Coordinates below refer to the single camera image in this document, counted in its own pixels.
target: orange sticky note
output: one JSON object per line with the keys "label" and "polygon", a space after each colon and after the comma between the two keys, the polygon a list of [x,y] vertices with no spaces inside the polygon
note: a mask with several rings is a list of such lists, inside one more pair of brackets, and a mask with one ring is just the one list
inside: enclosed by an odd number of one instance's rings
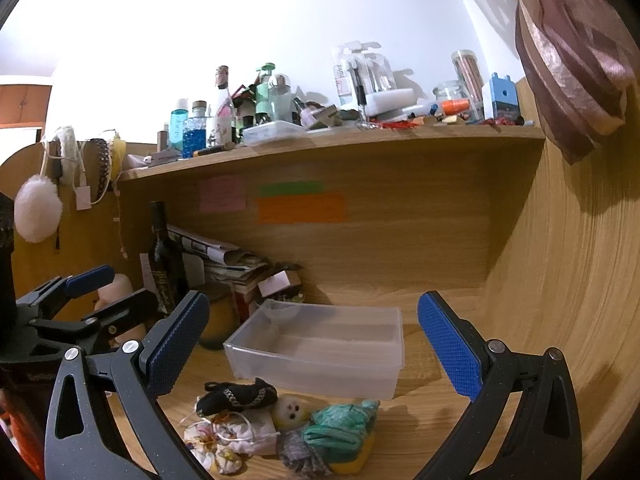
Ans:
{"label": "orange sticky note", "polygon": [[333,224],[347,221],[347,206],[339,193],[257,198],[260,224]]}

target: blue gripper pad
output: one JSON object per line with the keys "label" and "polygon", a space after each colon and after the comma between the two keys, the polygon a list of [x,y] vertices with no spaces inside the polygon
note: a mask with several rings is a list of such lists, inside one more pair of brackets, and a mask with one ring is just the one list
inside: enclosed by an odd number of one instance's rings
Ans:
{"label": "blue gripper pad", "polygon": [[476,400],[489,368],[482,336],[435,291],[418,300],[418,322],[457,393]]}
{"label": "blue gripper pad", "polygon": [[150,397],[168,394],[209,322],[209,300],[192,290],[169,317],[158,321],[142,343],[138,363]]}

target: gray cloth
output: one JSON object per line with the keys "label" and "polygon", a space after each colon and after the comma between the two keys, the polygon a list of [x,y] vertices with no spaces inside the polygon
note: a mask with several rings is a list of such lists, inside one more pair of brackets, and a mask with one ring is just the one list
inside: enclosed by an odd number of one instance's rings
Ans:
{"label": "gray cloth", "polygon": [[305,443],[302,437],[304,429],[287,431],[278,436],[280,460],[287,469],[307,478],[334,474],[318,452]]}

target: wooden shelf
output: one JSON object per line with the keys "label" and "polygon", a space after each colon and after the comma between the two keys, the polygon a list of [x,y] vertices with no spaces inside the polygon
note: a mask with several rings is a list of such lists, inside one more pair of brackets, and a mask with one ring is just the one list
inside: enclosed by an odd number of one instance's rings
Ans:
{"label": "wooden shelf", "polygon": [[244,164],[246,161],[289,155],[296,160],[332,158],[333,156],[385,155],[416,151],[472,152],[496,150],[522,142],[540,142],[545,136],[532,126],[420,126],[411,130],[372,130],[354,128],[322,130],[307,137],[271,140],[230,152],[213,153],[178,160],[154,168],[127,170],[120,182],[157,175],[196,170],[207,166]]}

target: plush toy face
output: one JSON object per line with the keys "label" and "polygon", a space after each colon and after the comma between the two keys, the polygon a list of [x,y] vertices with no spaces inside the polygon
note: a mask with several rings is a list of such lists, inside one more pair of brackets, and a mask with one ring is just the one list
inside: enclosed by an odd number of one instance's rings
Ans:
{"label": "plush toy face", "polygon": [[310,413],[299,398],[284,395],[271,409],[271,416],[276,430],[295,430],[306,424]]}

